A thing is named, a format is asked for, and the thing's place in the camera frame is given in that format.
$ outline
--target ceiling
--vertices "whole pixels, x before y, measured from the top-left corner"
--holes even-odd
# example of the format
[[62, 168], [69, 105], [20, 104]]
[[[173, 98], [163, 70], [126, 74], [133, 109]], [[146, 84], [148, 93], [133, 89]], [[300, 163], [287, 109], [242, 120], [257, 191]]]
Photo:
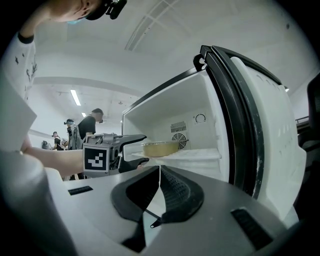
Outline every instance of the ceiling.
[[[304, 33], [272, 0], [128, 0], [116, 20], [103, 16], [73, 25], [49, 22], [36, 33], [37, 47], [45, 49], [40, 53], [52, 51], [52, 45], [70, 42], [83, 42], [85, 48], [81, 50], [72, 44], [67, 52], [108, 60], [109, 64], [103, 67], [106, 72], [120, 69], [112, 64], [126, 67], [124, 73], [96, 77], [131, 86], [140, 90], [141, 95], [192, 68], [192, 59], [201, 45], [221, 46], [253, 59], [280, 78], [290, 88], [289, 94], [320, 66]], [[112, 55], [116, 51], [126, 55]], [[118, 83], [111, 80], [114, 76], [121, 78]], [[81, 111], [70, 95], [71, 88], [76, 88], [83, 103]], [[59, 101], [62, 99], [63, 108], [74, 118], [82, 111], [102, 108], [106, 117], [115, 122], [138, 98], [123, 90], [93, 88], [90, 84], [50, 84], [50, 90]]]

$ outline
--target fluorescent light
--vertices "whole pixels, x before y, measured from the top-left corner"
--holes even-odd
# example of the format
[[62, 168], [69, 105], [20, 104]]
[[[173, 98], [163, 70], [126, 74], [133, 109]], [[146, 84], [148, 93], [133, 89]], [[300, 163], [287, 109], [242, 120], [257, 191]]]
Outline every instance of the fluorescent light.
[[74, 99], [74, 101], [75, 101], [75, 104], [76, 104], [77, 106], [81, 106], [76, 91], [75, 91], [75, 90], [70, 90], [70, 92], [71, 92], [72, 97], [73, 97], [73, 99]]

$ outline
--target refrigerator shelf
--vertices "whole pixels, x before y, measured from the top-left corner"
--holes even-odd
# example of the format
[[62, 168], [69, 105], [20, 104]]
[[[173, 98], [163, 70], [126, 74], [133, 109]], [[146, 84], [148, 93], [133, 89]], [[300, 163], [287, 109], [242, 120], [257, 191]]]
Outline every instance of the refrigerator shelf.
[[203, 149], [189, 149], [189, 150], [179, 150], [176, 153], [159, 156], [150, 157], [145, 156], [143, 152], [132, 153], [133, 156], [152, 158], [159, 160], [184, 160], [184, 161], [205, 161], [205, 160], [218, 160], [221, 158], [217, 148], [203, 148]]

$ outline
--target black slot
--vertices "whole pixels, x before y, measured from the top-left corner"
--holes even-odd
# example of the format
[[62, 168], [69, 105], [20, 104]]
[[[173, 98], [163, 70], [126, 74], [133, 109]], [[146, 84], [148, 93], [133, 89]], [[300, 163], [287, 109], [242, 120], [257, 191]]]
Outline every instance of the black slot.
[[71, 196], [77, 195], [77, 194], [81, 194], [84, 192], [88, 192], [94, 190], [92, 187], [90, 186], [83, 186], [83, 187], [79, 187], [79, 188], [74, 188], [74, 189], [70, 189], [68, 190]]
[[236, 209], [231, 212], [235, 220], [247, 235], [256, 250], [260, 250], [272, 242], [271, 237], [250, 216], [245, 209]]

